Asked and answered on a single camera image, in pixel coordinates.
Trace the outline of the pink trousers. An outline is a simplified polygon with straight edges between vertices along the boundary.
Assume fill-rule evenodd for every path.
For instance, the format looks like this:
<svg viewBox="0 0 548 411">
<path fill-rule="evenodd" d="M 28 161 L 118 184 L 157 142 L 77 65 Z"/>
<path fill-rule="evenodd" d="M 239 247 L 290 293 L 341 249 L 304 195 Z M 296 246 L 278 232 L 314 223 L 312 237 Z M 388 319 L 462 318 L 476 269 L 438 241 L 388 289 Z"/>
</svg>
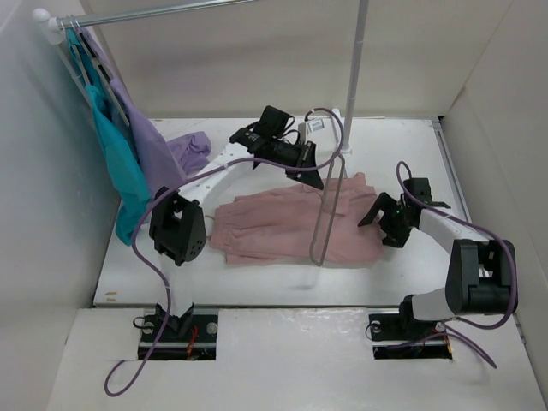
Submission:
<svg viewBox="0 0 548 411">
<path fill-rule="evenodd" d="M 322 192 L 303 184 L 238 196 L 215 210 L 210 245 L 233 265 L 306 259 Z M 344 178 L 325 261 L 373 264 L 384 247 L 380 228 L 358 223 L 377 198 L 361 172 Z"/>
</svg>

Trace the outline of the grey clothes hanger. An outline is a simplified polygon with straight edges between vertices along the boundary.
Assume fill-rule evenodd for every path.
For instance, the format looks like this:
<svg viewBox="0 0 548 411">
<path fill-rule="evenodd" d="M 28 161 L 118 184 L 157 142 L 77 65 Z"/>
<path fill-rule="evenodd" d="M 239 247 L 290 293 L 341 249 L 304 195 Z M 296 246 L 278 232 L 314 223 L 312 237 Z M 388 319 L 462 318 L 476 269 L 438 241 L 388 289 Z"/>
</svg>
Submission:
<svg viewBox="0 0 548 411">
<path fill-rule="evenodd" d="M 327 171 L 325 188 L 320 196 L 319 212 L 309 247 L 309 259 L 317 267 L 321 267 L 326 259 L 344 177 L 345 159 L 338 154 L 331 161 Z"/>
</svg>

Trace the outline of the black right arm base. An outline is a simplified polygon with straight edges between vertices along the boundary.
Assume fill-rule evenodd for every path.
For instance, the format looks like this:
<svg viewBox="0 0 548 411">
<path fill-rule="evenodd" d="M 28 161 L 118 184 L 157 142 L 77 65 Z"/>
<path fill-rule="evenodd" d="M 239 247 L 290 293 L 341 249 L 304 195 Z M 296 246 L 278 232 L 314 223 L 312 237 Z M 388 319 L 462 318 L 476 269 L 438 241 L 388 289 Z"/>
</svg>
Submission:
<svg viewBox="0 0 548 411">
<path fill-rule="evenodd" d="M 404 319 L 399 313 L 370 313 L 366 336 L 374 360 L 452 360 L 445 329 L 436 321 Z"/>
</svg>

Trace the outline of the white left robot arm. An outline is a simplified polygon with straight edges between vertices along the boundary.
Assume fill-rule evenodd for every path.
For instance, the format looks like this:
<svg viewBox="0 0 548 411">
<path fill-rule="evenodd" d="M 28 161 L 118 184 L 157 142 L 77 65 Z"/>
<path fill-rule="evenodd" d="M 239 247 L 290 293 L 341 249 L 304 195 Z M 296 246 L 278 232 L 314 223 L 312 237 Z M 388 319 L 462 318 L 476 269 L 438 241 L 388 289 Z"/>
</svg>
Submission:
<svg viewBox="0 0 548 411">
<path fill-rule="evenodd" d="M 167 283 L 167 300 L 157 304 L 159 333 L 180 341 L 191 331 L 194 302 L 192 282 L 176 284 L 182 264 L 200 255 L 206 245 L 205 210 L 236 180 L 268 164 L 312 188 L 324 186 L 316 160 L 317 146 L 301 122 L 291 128 L 288 113 L 266 106 L 257 122 L 237 129 L 227 145 L 197 176 L 178 188 L 160 189 L 154 200 L 149 236 L 159 255 Z"/>
</svg>

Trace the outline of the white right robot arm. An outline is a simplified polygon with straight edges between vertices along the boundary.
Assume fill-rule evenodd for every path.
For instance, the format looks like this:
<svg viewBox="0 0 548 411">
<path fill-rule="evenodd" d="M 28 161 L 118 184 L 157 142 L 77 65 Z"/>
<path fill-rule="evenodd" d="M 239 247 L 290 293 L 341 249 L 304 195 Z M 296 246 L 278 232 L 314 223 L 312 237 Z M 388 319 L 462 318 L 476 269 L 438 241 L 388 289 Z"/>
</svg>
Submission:
<svg viewBox="0 0 548 411">
<path fill-rule="evenodd" d="M 403 247 L 417 229 L 448 253 L 449 268 L 442 288 L 405 296 L 397 313 L 371 315 L 372 339 L 418 340 L 462 315 L 513 314 L 518 307 L 513 244 L 456 217 L 448 204 L 433 199 L 426 178 L 410 177 L 402 189 L 399 199 L 381 193 L 359 225 L 377 222 L 383 244 L 393 248 Z"/>
</svg>

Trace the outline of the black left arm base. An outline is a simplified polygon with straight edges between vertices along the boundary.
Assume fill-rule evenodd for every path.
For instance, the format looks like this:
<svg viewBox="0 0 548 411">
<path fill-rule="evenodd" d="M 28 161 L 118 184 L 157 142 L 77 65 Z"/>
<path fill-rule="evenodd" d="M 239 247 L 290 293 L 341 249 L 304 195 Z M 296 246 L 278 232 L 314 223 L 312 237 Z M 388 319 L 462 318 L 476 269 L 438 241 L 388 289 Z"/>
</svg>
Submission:
<svg viewBox="0 0 548 411">
<path fill-rule="evenodd" d="M 162 323 L 160 307 L 146 310 L 134 318 L 133 327 L 140 331 L 137 348 L 139 360 L 144 360 L 152 346 Z M 149 360 L 201 361 L 215 360 L 217 356 L 217 332 L 219 310 L 209 307 L 194 307 L 191 314 L 185 313 L 182 326 L 175 330 L 177 321 L 171 319 L 154 347 Z"/>
</svg>

